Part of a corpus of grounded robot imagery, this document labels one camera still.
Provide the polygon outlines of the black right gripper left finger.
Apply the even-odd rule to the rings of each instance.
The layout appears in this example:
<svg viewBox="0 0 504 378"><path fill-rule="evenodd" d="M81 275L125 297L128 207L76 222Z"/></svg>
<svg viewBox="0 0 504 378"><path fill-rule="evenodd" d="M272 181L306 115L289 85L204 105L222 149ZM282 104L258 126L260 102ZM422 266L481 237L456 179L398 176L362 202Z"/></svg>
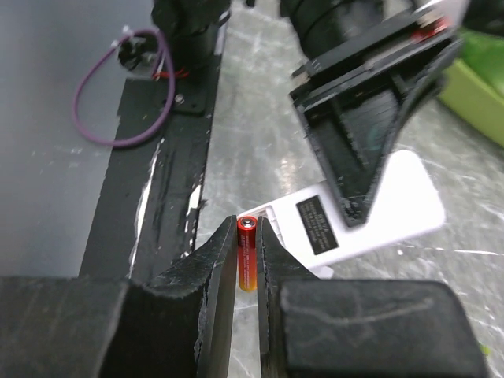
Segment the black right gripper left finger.
<svg viewBox="0 0 504 378"><path fill-rule="evenodd" d="M150 283L1 280L4 377L225 377L237 220Z"/></svg>

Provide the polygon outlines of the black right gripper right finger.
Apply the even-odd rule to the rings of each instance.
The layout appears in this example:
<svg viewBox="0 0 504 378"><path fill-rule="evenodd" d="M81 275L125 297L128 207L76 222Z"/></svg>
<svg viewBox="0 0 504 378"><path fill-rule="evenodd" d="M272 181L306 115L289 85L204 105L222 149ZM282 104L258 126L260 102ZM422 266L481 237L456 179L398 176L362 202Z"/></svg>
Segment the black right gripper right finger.
<svg viewBox="0 0 504 378"><path fill-rule="evenodd" d="M264 377L487 377L458 296L433 280L321 279L260 218Z"/></svg>

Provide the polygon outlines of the white red remote control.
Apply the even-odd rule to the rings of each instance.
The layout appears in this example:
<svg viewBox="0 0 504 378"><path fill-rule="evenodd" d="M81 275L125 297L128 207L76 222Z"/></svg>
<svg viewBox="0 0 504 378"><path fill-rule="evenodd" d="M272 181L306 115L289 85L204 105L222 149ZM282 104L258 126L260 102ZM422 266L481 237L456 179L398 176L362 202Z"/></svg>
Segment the white red remote control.
<svg viewBox="0 0 504 378"><path fill-rule="evenodd" d="M348 217L328 182L322 181L244 215L268 219L280 244L320 278L330 277L330 265L433 232L446 221L427 169L408 150L387 159L366 214Z"/></svg>

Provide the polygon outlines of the red orange battery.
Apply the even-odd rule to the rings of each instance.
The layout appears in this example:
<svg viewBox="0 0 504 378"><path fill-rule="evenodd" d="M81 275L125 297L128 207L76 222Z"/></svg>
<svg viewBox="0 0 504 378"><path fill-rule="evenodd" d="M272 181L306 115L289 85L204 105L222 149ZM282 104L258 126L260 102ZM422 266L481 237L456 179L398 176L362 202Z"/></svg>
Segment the red orange battery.
<svg viewBox="0 0 504 378"><path fill-rule="evenodd" d="M257 219L251 216L237 220L239 286L245 292L258 287L256 227Z"/></svg>

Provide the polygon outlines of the green plastic basket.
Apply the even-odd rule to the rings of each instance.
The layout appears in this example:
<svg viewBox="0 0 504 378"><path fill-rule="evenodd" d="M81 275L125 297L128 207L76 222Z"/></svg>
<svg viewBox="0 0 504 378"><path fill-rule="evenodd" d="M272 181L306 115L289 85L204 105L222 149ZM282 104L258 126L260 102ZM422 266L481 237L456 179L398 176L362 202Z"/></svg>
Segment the green plastic basket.
<svg viewBox="0 0 504 378"><path fill-rule="evenodd" d="M503 38L463 29L460 56L446 70L444 105L491 141L503 145Z"/></svg>

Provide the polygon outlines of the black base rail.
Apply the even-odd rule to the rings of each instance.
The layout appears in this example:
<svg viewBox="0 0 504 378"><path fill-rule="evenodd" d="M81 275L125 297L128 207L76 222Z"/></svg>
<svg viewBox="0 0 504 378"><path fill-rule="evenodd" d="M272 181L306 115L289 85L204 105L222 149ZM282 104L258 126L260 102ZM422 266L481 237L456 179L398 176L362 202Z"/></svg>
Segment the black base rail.
<svg viewBox="0 0 504 378"><path fill-rule="evenodd" d="M147 282L194 250L221 61L178 82L183 101L155 137L112 150L81 276Z"/></svg>

